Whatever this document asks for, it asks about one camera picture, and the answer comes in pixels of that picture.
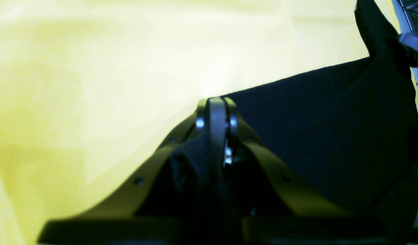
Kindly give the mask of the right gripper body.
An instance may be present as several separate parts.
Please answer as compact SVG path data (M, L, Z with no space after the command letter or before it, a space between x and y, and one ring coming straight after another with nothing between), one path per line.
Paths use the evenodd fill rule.
M401 29L399 41L413 60L418 91L418 0L394 0L392 4Z

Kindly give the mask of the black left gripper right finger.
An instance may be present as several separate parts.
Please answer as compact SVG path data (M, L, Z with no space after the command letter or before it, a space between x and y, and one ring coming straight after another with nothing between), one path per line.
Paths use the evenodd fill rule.
M386 235L375 219L355 216L311 188L246 124L236 104L219 97L218 148L223 165L234 157L259 167L268 193L288 210L283 215L250 214L241 220L245 245L384 245Z

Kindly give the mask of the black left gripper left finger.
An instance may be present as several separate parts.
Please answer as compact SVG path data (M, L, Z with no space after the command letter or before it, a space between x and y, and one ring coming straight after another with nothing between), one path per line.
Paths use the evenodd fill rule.
M44 225L39 245L175 245L180 221L172 210L172 152L209 124L217 98L201 100L196 112L177 125L136 171L94 207Z

